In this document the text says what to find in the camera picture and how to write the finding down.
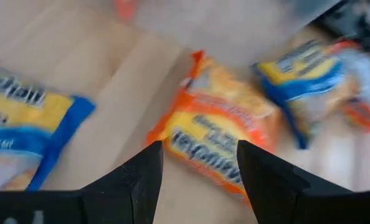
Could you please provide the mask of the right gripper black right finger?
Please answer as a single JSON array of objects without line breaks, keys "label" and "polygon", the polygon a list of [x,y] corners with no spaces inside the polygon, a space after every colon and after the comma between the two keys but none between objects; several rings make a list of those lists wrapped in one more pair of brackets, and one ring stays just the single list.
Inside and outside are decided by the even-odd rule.
[{"label": "right gripper black right finger", "polygon": [[259,224],[294,224],[298,197],[351,191],[246,141],[237,145],[240,175]]}]

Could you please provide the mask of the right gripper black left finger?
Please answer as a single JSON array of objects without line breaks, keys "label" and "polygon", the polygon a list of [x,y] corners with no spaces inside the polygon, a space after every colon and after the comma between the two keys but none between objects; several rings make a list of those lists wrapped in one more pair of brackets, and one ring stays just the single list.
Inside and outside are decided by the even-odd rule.
[{"label": "right gripper black left finger", "polygon": [[155,141],[81,190],[82,224],[153,224],[162,176],[162,142]]}]

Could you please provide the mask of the orange Maruchan noodle pack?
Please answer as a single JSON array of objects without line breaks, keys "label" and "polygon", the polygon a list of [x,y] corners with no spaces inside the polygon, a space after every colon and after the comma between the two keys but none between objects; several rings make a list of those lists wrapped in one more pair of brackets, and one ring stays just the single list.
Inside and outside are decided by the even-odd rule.
[{"label": "orange Maruchan noodle pack", "polygon": [[168,154],[247,203],[237,143],[273,152],[280,109],[203,50],[192,59],[189,75],[145,143],[162,141]]},{"label": "orange Maruchan noodle pack", "polygon": [[136,11],[139,0],[114,0],[117,15],[122,20],[130,20]]}]

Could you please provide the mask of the blue Maruchan noodle pack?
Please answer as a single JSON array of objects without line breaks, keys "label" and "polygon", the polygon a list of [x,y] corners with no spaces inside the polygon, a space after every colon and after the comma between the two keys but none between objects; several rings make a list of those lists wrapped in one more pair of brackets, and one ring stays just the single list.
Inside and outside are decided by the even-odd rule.
[{"label": "blue Maruchan noodle pack", "polygon": [[37,190],[60,153],[95,110],[0,67],[0,190]]},{"label": "blue Maruchan noodle pack", "polygon": [[334,111],[370,132],[370,52],[355,41],[311,40],[251,70],[282,110],[300,149],[308,148]]}]

